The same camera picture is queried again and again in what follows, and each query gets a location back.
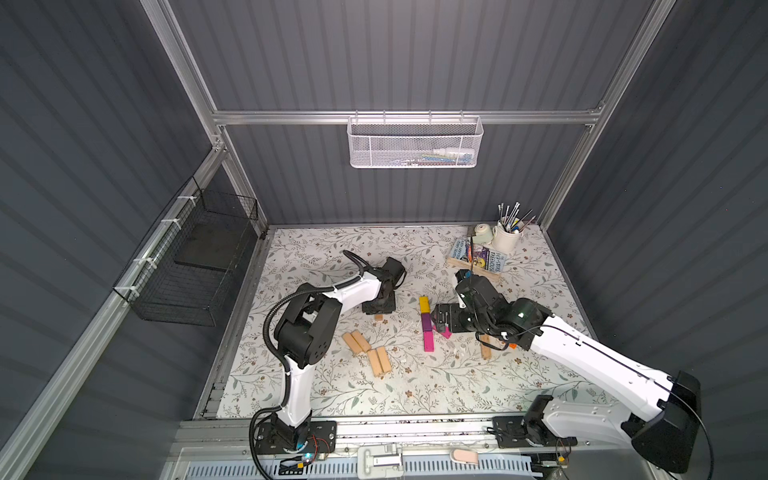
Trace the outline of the yellow block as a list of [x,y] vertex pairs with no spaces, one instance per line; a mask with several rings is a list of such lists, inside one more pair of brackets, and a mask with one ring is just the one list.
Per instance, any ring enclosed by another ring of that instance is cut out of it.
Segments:
[[427,296],[419,297],[419,309],[421,314],[429,314],[431,312],[429,299]]

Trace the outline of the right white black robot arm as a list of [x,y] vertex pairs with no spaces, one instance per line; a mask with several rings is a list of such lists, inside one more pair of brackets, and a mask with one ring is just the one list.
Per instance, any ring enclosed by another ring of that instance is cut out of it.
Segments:
[[669,473],[688,471],[701,418],[701,384],[681,371],[671,376],[644,366],[582,334],[539,303],[508,301],[491,282],[457,273],[454,303],[427,313],[441,333],[471,333],[484,347],[511,346],[547,357],[614,398],[605,407],[539,394],[522,417],[498,417],[491,432],[503,447],[573,446],[589,440],[631,448]]

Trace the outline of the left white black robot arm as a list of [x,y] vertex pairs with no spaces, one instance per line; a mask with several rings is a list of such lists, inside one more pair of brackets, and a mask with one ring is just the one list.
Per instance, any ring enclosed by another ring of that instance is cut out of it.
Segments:
[[251,417],[250,440],[266,423],[290,449],[303,448],[312,418],[315,367],[328,352],[341,315],[358,306],[373,315],[395,311],[395,292],[406,278],[404,265],[388,257],[383,266],[375,267],[352,251],[343,254],[357,268],[352,277],[327,286],[303,283],[268,311],[262,337],[282,366],[283,395],[279,405],[262,408]]

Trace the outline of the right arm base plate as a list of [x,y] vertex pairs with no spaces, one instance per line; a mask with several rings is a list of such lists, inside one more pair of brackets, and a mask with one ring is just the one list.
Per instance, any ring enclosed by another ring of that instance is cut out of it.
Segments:
[[576,437],[555,435],[539,417],[524,415],[495,416],[486,432],[496,439],[501,448],[573,447]]

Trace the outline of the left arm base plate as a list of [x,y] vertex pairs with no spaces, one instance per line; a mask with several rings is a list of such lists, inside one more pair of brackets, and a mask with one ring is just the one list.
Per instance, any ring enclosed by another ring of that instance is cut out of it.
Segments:
[[276,416],[268,417],[253,433],[255,452],[260,455],[288,453],[333,453],[338,424],[335,421],[305,421],[290,427]]

